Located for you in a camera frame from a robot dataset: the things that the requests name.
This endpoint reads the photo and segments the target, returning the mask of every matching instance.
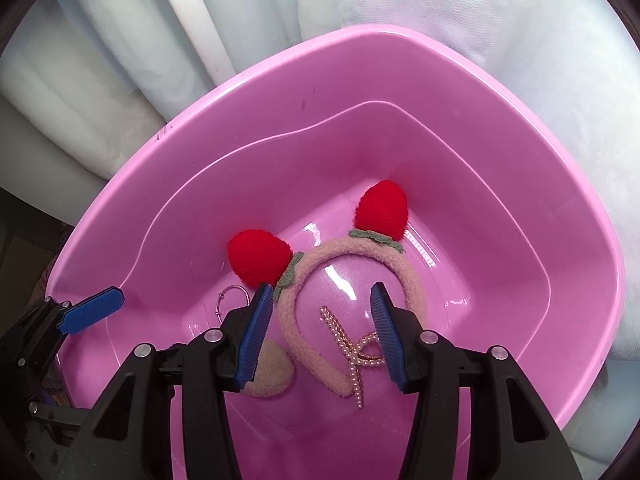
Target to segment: red plush strawberry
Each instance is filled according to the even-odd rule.
[[[398,184],[382,180],[367,189],[360,199],[353,225],[356,229],[375,231],[398,241],[402,238],[408,218],[404,191]]]
[[[231,238],[228,245],[231,268],[247,285],[262,282],[276,286],[293,257],[289,245],[262,229],[248,229]]]

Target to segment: plush headband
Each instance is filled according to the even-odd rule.
[[[355,229],[347,237],[329,240],[306,253],[296,254],[286,242],[263,230],[242,231],[229,242],[229,262],[241,280],[252,287],[262,282],[276,287],[276,314],[290,352],[319,381],[342,397],[353,394],[357,384],[353,376],[350,379],[329,363],[300,333],[296,321],[297,294],[316,267],[343,254],[359,254],[381,262],[398,277],[406,306],[425,325],[420,278],[402,254],[399,243],[407,219],[404,192],[397,184],[383,180],[360,199],[353,222]]]

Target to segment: silver screw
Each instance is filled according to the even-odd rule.
[[[142,345],[136,346],[136,349],[133,351],[136,357],[146,357],[151,354],[151,345],[146,343],[142,343]]]
[[[420,341],[427,343],[427,345],[433,345],[438,342],[438,334],[431,330],[425,330],[420,334]]]
[[[509,357],[509,352],[506,351],[505,348],[501,346],[494,346],[491,348],[491,355],[494,356],[498,361],[504,361],[507,357]]]
[[[204,335],[205,341],[209,341],[210,343],[217,343],[224,337],[222,330],[218,330],[214,328],[212,330],[207,330]]]

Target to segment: pink plastic basin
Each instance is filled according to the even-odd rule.
[[[77,301],[110,285],[121,311],[59,354],[72,399],[89,407],[140,342],[166,348],[217,326],[216,298],[238,283],[226,243],[245,228],[297,250],[343,236],[364,190],[406,191],[402,243],[426,290],[429,328],[458,346],[506,346],[560,426],[587,393],[622,312],[623,264],[590,184],[521,102],[459,54],[416,32],[367,25],[307,41],[252,67],[175,118],[122,168],[84,215],[47,293]],[[303,335],[347,369],[319,315],[373,330],[369,290],[381,264],[344,256],[298,298]],[[230,295],[223,313],[241,306]],[[268,337],[282,341],[275,318]],[[364,409],[301,365],[271,399],[227,394],[246,480],[395,479],[415,396],[365,368]],[[465,473],[462,397],[457,475]],[[184,478],[180,391],[174,473]]]

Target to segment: ridged blue pad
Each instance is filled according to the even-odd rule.
[[[124,294],[119,288],[111,286],[65,310],[62,320],[58,323],[58,329],[63,334],[78,334],[85,328],[120,310],[123,304]]]
[[[267,333],[272,311],[273,287],[267,285],[262,290],[262,295],[238,347],[238,368],[236,369],[235,381],[239,390],[244,388],[247,381],[254,378],[258,355],[260,355],[260,348],[262,348],[264,335]]]
[[[391,380],[398,385],[400,390],[404,390],[409,382],[404,369],[404,345],[400,340],[378,284],[371,287],[370,303],[371,317],[376,326],[382,355],[385,357],[386,369],[389,371]]]

